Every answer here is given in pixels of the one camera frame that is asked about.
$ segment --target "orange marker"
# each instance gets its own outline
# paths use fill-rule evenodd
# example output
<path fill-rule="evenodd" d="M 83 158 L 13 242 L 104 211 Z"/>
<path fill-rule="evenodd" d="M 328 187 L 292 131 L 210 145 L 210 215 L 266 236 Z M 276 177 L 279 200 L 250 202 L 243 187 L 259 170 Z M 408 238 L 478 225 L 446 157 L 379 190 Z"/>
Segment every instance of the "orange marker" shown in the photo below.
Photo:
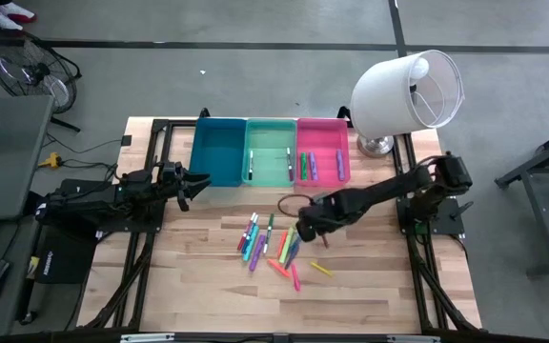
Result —
<path fill-rule="evenodd" d="M 284 270 L 283 268 L 281 268 L 281 266 L 278 264 L 278 262 L 276 260 L 273 260 L 273 259 L 269 259 L 268 260 L 268 264 L 273 266 L 276 270 L 278 270 L 278 272 L 281 273 L 281 275 L 289 278 L 290 277 L 290 273 L 287 272 L 286 270 Z"/>
<path fill-rule="evenodd" d="M 276 258 L 281 257 L 281 253 L 283 252 L 283 246 L 285 245 L 285 238 L 287 238 L 287 232 L 284 232 L 281 236 L 281 243 L 278 244 L 278 252 L 276 253 Z"/>

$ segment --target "yellow marker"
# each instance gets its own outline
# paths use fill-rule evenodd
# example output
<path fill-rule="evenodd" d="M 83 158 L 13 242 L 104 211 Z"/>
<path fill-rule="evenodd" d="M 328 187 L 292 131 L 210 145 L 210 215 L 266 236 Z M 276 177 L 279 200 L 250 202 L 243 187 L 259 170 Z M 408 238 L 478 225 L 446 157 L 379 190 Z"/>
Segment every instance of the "yellow marker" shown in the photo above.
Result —
<path fill-rule="evenodd" d="M 285 259 L 287 258 L 287 250 L 290 249 L 290 243 L 292 242 L 292 238 L 294 236 L 294 227 L 290 227 L 287 229 L 287 237 L 285 238 L 285 245 L 283 246 L 283 252 L 281 252 L 281 256 L 278 259 L 278 263 L 283 264 L 285 263 Z"/>
<path fill-rule="evenodd" d="M 330 271 L 326 270 L 325 268 L 319 266 L 318 264 L 316 264 L 316 262 L 311 262 L 311 266 L 317 268 L 317 270 L 320 271 L 320 272 L 323 272 L 323 273 L 328 274 L 330 276 L 334 276 L 332 274 L 332 272 L 330 272 Z"/>

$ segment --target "pink bin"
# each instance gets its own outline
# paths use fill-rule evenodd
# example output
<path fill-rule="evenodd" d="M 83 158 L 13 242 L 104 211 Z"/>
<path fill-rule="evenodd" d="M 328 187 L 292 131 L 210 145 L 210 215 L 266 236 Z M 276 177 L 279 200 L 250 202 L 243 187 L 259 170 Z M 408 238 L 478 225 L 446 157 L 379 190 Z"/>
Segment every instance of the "pink bin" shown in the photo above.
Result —
<path fill-rule="evenodd" d="M 297 120 L 296 139 L 296 169 L 295 184 L 309 187 L 339 187 L 351 178 L 349 164 L 349 136 L 347 122 L 344 119 L 312 119 L 302 118 Z M 344 166 L 344 178 L 338 177 L 337 150 L 342 150 L 342 165 Z M 307 163 L 307 179 L 302 180 L 300 156 L 306 152 L 307 160 L 309 152 L 315 154 L 318 179 L 311 178 L 311 164 Z"/>

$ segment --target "white lamp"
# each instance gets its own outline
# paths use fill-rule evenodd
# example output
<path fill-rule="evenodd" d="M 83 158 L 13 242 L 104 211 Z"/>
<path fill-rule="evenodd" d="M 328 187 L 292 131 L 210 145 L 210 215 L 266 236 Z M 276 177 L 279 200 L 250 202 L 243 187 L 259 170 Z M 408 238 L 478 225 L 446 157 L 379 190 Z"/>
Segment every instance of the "white lamp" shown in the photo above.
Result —
<path fill-rule="evenodd" d="M 441 51 L 378 63 L 357 81 L 351 97 L 357 145 L 368 156 L 382 156 L 396 134 L 446 125 L 463 99 L 457 66 Z"/>

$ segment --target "plastic bin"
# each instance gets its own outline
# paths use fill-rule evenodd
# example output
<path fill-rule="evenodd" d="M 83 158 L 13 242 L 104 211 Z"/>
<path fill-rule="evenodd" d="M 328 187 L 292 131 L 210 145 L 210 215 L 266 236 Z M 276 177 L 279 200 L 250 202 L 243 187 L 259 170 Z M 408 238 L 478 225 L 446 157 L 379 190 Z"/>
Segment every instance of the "plastic bin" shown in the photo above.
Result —
<path fill-rule="evenodd" d="M 312 187 L 338 187 L 346 184 L 351 179 L 351 167 L 349 163 L 349 135 L 347 123 L 344 119 L 312 119 L 302 118 L 297 120 L 297 150 L 295 171 L 295 183 L 298 186 Z M 342 150 L 342 164 L 344 166 L 344 178 L 338 178 L 337 150 Z M 307 179 L 301 179 L 300 154 L 309 152 L 315 154 L 317 176 L 315 181 L 311 178 L 310 163 L 307 163 Z"/>
<path fill-rule="evenodd" d="M 240 186 L 246 128 L 247 121 L 243 119 L 199 118 L 190 172 L 209 173 L 211 186 Z"/>
<path fill-rule="evenodd" d="M 295 169 L 295 121 L 247 121 L 245 154 L 243 156 L 243 182 L 251 186 L 291 187 L 287 164 L 290 149 L 292 168 Z M 254 152 L 252 179 L 249 179 L 249 155 Z"/>

